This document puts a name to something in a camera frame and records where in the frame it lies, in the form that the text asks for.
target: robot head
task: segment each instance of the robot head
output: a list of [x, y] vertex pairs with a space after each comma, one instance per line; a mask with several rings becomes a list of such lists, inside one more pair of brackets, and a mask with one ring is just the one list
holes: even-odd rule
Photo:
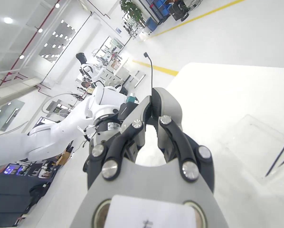
[[77, 53], [76, 54], [76, 58], [80, 61], [81, 64], [86, 64], [87, 63], [86, 56], [82, 52]]

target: black cable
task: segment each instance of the black cable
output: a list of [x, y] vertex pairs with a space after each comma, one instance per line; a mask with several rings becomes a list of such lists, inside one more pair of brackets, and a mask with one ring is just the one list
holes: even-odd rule
[[[144, 56], [147, 57], [151, 61], [147, 52], [144, 53]], [[152, 61], [151, 61], [151, 95], [153, 95], [153, 62]]]
[[89, 141], [92, 140], [92, 138], [94, 137], [95, 134], [96, 134], [96, 131], [95, 131], [95, 133], [92, 135], [92, 137], [89, 138]]
[[[74, 35], [74, 37], [72, 38], [72, 40], [77, 36], [77, 34], [80, 32], [80, 30], [83, 28], [83, 26], [85, 25], [85, 23], [88, 21], [88, 19], [90, 18], [92, 16], [92, 13], [89, 15], [89, 17], [86, 19], [86, 21], [83, 23], [83, 25], [80, 27], [80, 29], [78, 30], [78, 32]], [[47, 75], [44, 77], [44, 79], [42, 80], [42, 82], [44, 82], [44, 80], [46, 79], [46, 77], [48, 76], [48, 74], [50, 73], [50, 71], [53, 69], [53, 67], [56, 65], [56, 63], [59, 61], [59, 59], [60, 59], [60, 57], [61, 57], [62, 55], [60, 55], [58, 58], [57, 58], [57, 60], [56, 60], [56, 62], [55, 62], [55, 64], [51, 67], [51, 69], [48, 71], [48, 73], [47, 73]]]
[[277, 158], [275, 159], [275, 161], [273, 162], [272, 166], [270, 167], [270, 169], [268, 170], [267, 174], [265, 175], [266, 177], [270, 174], [270, 172], [272, 171], [272, 169], [274, 168], [275, 164], [277, 163], [278, 159], [280, 158], [280, 156], [282, 155], [282, 153], [284, 152], [284, 147], [282, 148], [281, 152], [278, 154]]
[[109, 17], [107, 14], [103, 14], [101, 11], [99, 11], [99, 12], [101, 13], [101, 15], [107, 16], [107, 17], [110, 19], [110, 17]]

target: metal screw head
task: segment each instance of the metal screw head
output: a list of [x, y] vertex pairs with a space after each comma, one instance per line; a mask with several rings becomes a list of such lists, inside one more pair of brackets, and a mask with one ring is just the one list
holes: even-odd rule
[[212, 156], [210, 150], [205, 146], [199, 146], [198, 151], [202, 158], [209, 159]]
[[137, 120], [135, 120], [135, 121], [132, 122], [132, 125], [133, 125], [134, 128], [141, 128], [141, 126], [142, 126], [142, 121], [139, 120], [139, 119], [137, 119]]
[[104, 151], [104, 146], [102, 144], [97, 144], [96, 146], [94, 146], [94, 148], [91, 151], [91, 154], [94, 157], [98, 157], [100, 156]]
[[198, 166], [191, 161], [186, 161], [182, 164], [182, 172], [189, 180], [196, 180], [199, 177]]
[[118, 164], [114, 160], [108, 160], [102, 167], [102, 176], [103, 178], [111, 178], [113, 177], [118, 170]]
[[160, 122], [163, 124], [169, 124], [171, 122], [171, 118], [168, 115], [164, 115], [163, 117], [160, 118]]

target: yellow floor line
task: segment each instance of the yellow floor line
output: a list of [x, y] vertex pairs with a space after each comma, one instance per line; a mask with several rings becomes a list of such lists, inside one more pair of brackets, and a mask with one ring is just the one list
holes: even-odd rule
[[[138, 61], [135, 61], [135, 60], [133, 60], [133, 62], [136, 63], [136, 64], [140, 64], [140, 65], [149, 67], [149, 68], [151, 67], [150, 64], [146, 64], [146, 63], [143, 63], [143, 62], [138, 62]], [[173, 71], [173, 70], [162, 68], [162, 67], [155, 66], [155, 65], [153, 65], [153, 69], [157, 70], [157, 71], [161, 71], [161, 72], [169, 74], [169, 75], [172, 75], [174, 77], [179, 73], [178, 71]]]
[[242, 2], [242, 1], [245, 1], [245, 0], [236, 0], [236, 1], [230, 2], [230, 3], [224, 5], [224, 6], [220, 7], [220, 8], [217, 8], [217, 9], [214, 9], [214, 10], [212, 10], [212, 11], [210, 11], [210, 12], [207, 12], [206, 14], [197, 16], [197, 17], [195, 17], [195, 18], [193, 18], [193, 19], [190, 19], [190, 20], [188, 20], [188, 21], [186, 21], [186, 22], [184, 22], [184, 23], [182, 23], [182, 24], [179, 24], [179, 25], [177, 25], [177, 26], [175, 26], [175, 27], [172, 27], [172, 28], [170, 28], [170, 29], [167, 29], [167, 30], [165, 30], [165, 31], [162, 31], [161, 33], [158, 33], [157, 35], [150, 36], [150, 37], [148, 37], [146, 40], [151, 39], [151, 38], [156, 37], [156, 36], [159, 36], [159, 35], [162, 35], [162, 34], [168, 32], [168, 31], [171, 31], [171, 30], [173, 30], [173, 29], [175, 29], [175, 28], [181, 27], [181, 26], [183, 26], [183, 25], [185, 25], [185, 24], [188, 24], [188, 23], [190, 23], [190, 22], [192, 22], [192, 21], [195, 21], [195, 20], [200, 19], [200, 18], [202, 18], [202, 17], [205, 17], [205, 16], [207, 16], [207, 15], [209, 15], [209, 14], [215, 13], [215, 12], [217, 12], [217, 11], [220, 11], [220, 10], [222, 10], [222, 9], [225, 9], [225, 8], [227, 8], [227, 7], [230, 7], [230, 6], [232, 6], [232, 5], [235, 5], [235, 4], [237, 4], [237, 3], [240, 3], [240, 2]]

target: ceiling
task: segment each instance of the ceiling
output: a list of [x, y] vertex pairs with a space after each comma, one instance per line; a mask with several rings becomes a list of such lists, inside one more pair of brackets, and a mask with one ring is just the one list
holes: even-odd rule
[[[21, 67], [30, 51], [36, 46], [42, 33], [38, 33], [40, 25], [44, 22], [50, 11], [52, 13], [44, 22], [43, 33], [50, 25], [58, 10], [66, 0], [60, 0], [60, 8], [55, 8], [58, 0], [0, 0], [0, 71], [18, 69]], [[4, 18], [13, 20], [7, 24]]]

